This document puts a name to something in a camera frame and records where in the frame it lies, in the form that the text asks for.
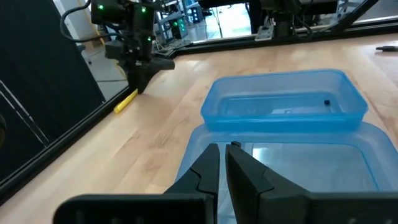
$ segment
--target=blue plastic bin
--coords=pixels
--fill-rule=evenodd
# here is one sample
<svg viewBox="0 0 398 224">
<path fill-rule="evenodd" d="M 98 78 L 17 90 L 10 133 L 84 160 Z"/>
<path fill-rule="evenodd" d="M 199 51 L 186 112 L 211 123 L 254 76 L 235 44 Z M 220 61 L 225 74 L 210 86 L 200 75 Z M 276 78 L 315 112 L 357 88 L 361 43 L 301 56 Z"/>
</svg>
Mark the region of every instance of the blue plastic bin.
<svg viewBox="0 0 398 224">
<path fill-rule="evenodd" d="M 220 78 L 201 115 L 213 130 L 286 131 L 305 126 L 358 126 L 368 106 L 344 72 L 307 70 Z"/>
<path fill-rule="evenodd" d="M 221 151 L 218 220 L 236 223 L 225 171 L 225 146 L 239 141 L 263 164 L 312 192 L 398 190 L 398 153 L 379 128 L 359 123 L 355 131 L 297 133 L 210 131 L 204 124 L 191 135 L 179 179 L 216 142 Z"/>
</svg>

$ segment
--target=blue plastic container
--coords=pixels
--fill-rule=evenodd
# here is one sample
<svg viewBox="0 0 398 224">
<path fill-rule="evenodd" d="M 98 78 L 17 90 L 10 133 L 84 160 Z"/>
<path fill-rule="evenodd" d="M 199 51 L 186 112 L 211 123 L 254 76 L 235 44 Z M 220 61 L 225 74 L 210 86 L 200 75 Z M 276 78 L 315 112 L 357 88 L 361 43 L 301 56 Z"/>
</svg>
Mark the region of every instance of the blue plastic container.
<svg viewBox="0 0 398 224">
<path fill-rule="evenodd" d="M 221 151 L 220 224 L 236 223 L 225 171 L 225 146 L 239 141 L 263 164 L 311 192 L 389 192 L 398 190 L 398 153 L 379 128 L 359 123 L 352 131 L 210 131 L 204 124 L 191 135 L 179 179 L 210 143 Z"/>
<path fill-rule="evenodd" d="M 357 127 L 368 106 L 344 72 L 307 70 L 221 78 L 214 82 L 201 115 L 209 129 L 286 131 Z"/>
</svg>

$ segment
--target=yellow marker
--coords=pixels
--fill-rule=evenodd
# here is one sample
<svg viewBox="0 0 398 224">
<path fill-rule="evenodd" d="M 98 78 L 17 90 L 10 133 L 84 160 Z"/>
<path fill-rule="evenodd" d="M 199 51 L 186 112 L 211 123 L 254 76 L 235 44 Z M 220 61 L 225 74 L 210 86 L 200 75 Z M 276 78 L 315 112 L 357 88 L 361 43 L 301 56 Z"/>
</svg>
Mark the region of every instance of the yellow marker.
<svg viewBox="0 0 398 224">
<path fill-rule="evenodd" d="M 128 97 L 126 97 L 126 99 L 124 99 L 122 102 L 120 102 L 114 109 L 113 111 L 115 113 L 120 113 L 120 111 L 122 111 L 131 101 L 132 99 L 134 99 L 134 97 L 136 97 L 138 94 L 138 90 L 134 90 L 133 93 L 131 93 Z"/>
</svg>

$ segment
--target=wooden table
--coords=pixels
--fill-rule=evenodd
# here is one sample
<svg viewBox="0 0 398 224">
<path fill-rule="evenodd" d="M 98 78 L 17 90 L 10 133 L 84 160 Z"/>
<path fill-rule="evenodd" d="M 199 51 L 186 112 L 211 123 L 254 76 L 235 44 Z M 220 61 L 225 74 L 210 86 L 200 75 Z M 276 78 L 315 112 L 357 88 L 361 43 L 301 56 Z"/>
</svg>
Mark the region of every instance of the wooden table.
<svg viewBox="0 0 398 224">
<path fill-rule="evenodd" d="M 79 194 L 162 193 L 173 182 L 200 107 L 216 78 L 309 68 L 344 70 L 368 101 L 365 120 L 398 146 L 398 35 L 284 45 L 176 58 L 145 94 L 110 114 L 0 208 L 0 223 L 51 223 Z"/>
</svg>

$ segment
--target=metal frame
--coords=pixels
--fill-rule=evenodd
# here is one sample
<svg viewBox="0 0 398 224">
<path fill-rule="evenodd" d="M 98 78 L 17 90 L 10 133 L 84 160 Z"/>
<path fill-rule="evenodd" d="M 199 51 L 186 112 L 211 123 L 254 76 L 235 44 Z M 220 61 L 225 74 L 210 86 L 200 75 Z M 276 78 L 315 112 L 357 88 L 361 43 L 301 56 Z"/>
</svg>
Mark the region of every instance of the metal frame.
<svg viewBox="0 0 398 224">
<path fill-rule="evenodd" d="M 322 40 L 345 39 L 352 37 L 363 37 L 368 35 L 390 34 L 398 30 L 398 17 L 388 17 L 386 19 L 371 19 L 355 22 L 350 28 L 340 33 L 324 33 L 314 35 L 311 42 Z M 266 47 L 272 45 L 296 44 L 301 41 L 297 39 L 267 40 L 256 42 L 255 35 L 249 35 L 240 38 L 228 38 L 220 40 L 210 40 L 195 42 L 188 47 L 176 50 L 174 57 L 186 54 L 198 54 L 207 52 L 216 52 L 222 50 L 237 50 L 254 47 Z M 99 123 L 105 116 L 112 112 L 113 108 L 125 97 L 130 94 L 126 87 L 120 91 L 114 98 L 101 105 L 97 110 L 88 115 L 83 121 L 75 125 L 71 130 L 46 147 L 42 153 L 36 155 L 19 170 L 15 171 L 0 186 L 0 205 L 12 197 L 23 186 L 31 181 L 37 174 L 44 170 L 51 162 L 64 153 L 73 143 L 79 140 L 95 124 Z"/>
</svg>

